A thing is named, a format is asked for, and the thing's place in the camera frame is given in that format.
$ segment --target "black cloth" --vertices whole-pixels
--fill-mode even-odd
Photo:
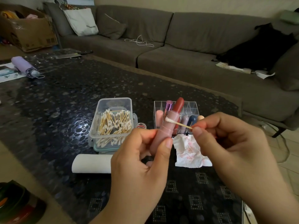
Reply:
[[[271,23],[256,26],[257,36],[217,55],[217,60],[239,68],[270,71],[276,61],[298,41],[294,34],[285,35]]]

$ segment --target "gray sofa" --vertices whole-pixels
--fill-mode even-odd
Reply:
[[[100,35],[78,37],[58,5],[44,3],[54,21],[63,48],[93,50],[94,54],[122,64],[216,90],[243,100],[243,113],[278,127],[299,126],[299,43],[286,52],[272,69],[274,77],[260,79],[215,66],[211,60],[253,38],[257,25],[272,22],[275,29],[299,39],[299,26],[243,15],[171,13],[153,9],[102,5],[91,7],[128,25],[122,38]],[[143,40],[155,47],[138,46],[125,38]]]

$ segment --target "paper towel roll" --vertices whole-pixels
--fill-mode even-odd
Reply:
[[[79,154],[73,161],[73,173],[111,173],[113,155]]]

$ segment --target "hand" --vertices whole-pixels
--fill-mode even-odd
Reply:
[[[149,146],[157,130],[136,128],[111,159],[111,193],[97,223],[144,223],[159,202],[166,186],[171,138],[157,149],[153,162],[140,160],[150,155]]]
[[[262,223],[299,223],[299,204],[288,191],[261,129],[224,113],[192,127],[202,154]]]

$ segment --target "cardboard box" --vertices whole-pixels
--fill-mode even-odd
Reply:
[[[38,19],[7,19],[0,15],[0,35],[24,52],[35,51],[57,45],[57,38],[48,16],[22,5],[0,4],[0,12],[18,11],[27,17],[37,15]]]

